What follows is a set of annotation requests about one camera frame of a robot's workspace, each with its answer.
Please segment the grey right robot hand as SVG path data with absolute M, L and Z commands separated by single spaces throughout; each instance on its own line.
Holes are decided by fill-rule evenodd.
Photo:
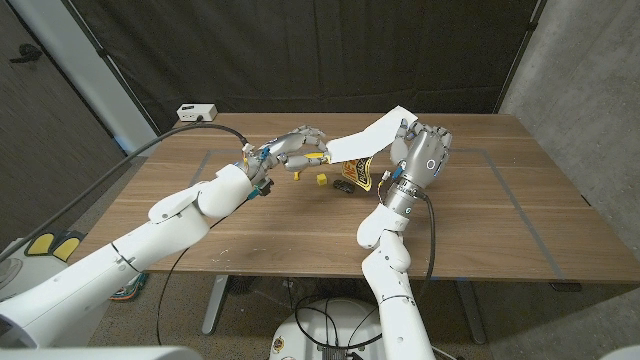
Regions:
M 425 188 L 445 168 L 452 138 L 444 127 L 402 119 L 390 150 L 395 170 L 383 175 L 380 185 L 388 178 L 391 184 L 384 195 L 378 193 L 379 202 L 402 216 L 410 214 L 417 199 L 427 198 Z

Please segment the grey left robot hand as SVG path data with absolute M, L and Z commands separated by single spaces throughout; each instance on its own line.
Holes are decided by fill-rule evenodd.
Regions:
M 267 177 L 270 169 L 282 165 L 289 172 L 301 172 L 307 167 L 328 164 L 331 160 L 326 144 L 322 141 L 325 133 L 320 129 L 303 125 L 274 138 L 256 150 L 244 152 L 244 159 L 238 164 L 252 185 Z M 316 157 L 302 155 L 300 149 L 305 145 L 316 148 Z

